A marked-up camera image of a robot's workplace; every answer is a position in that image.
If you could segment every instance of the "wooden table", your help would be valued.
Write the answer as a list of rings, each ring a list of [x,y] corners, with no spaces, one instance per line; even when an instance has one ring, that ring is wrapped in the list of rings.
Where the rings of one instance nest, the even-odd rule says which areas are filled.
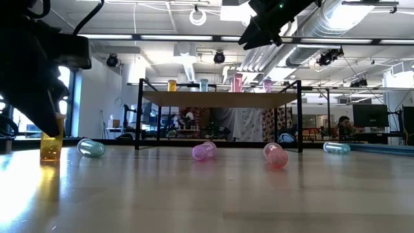
[[[305,150],[284,170],[261,149],[108,146],[101,159],[63,150],[0,155],[0,232],[413,232],[414,160]]]
[[[277,108],[295,100],[297,94],[144,91],[142,97],[157,106]]]

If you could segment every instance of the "computer screen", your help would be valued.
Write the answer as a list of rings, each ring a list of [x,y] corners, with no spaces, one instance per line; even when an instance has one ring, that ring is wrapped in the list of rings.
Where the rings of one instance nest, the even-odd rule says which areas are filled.
[[[354,104],[354,126],[356,127],[388,127],[387,105]]]

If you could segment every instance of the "fluorescent light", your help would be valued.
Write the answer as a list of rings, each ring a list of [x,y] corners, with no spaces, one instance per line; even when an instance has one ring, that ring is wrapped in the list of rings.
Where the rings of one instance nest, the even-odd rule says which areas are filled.
[[[383,39],[380,44],[397,44],[397,45],[407,45],[414,44],[414,39]]]
[[[282,38],[282,43],[290,43],[293,41],[293,38]]]
[[[371,39],[333,39],[333,38],[303,38],[302,43],[347,43],[347,44],[370,44]]]
[[[80,34],[89,39],[132,39],[132,35],[117,35],[117,34]]]
[[[298,48],[306,49],[340,49],[340,45],[298,45]]]
[[[188,41],[212,41],[213,36],[170,36],[170,35],[141,35],[146,40],[188,40]]]
[[[222,41],[239,41],[240,36],[222,36],[221,40]]]

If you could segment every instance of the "person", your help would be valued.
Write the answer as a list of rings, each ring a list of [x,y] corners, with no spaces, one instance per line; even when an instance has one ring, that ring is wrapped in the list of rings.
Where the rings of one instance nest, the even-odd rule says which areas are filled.
[[[355,133],[355,128],[349,123],[348,116],[341,116],[338,121],[339,138],[351,136]]]

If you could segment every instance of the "spotlight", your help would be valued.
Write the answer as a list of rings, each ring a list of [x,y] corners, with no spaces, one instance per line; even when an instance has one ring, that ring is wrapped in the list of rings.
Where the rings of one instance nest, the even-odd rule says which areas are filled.
[[[316,62],[320,66],[330,65],[336,61],[340,56],[343,56],[343,49],[330,49],[328,52],[322,53],[321,57]]]
[[[214,56],[214,63],[222,64],[226,60],[226,56],[222,51],[217,51]]]
[[[359,79],[353,83],[351,83],[350,87],[366,87],[368,86],[368,82],[366,78]]]
[[[117,54],[110,54],[108,60],[106,60],[106,64],[109,67],[116,67],[118,65],[118,55]]]

